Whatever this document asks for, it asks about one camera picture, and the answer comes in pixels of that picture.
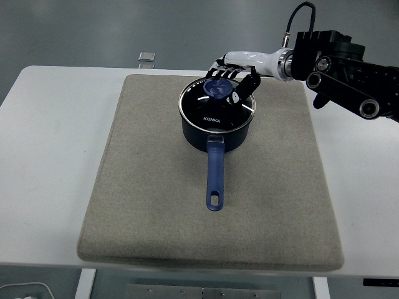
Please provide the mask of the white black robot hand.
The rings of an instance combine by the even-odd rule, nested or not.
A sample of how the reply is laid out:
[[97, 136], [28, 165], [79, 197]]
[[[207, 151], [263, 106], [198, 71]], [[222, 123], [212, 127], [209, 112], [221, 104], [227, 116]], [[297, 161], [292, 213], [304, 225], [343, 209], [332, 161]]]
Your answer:
[[206, 78], [234, 79], [237, 74], [248, 74], [240, 81], [234, 90], [227, 96], [230, 105], [241, 103], [247, 99], [260, 85], [261, 77], [267, 76], [284, 81], [287, 77], [284, 72], [284, 63], [281, 55], [284, 49], [272, 54], [260, 52], [228, 52], [217, 59], [206, 74]]

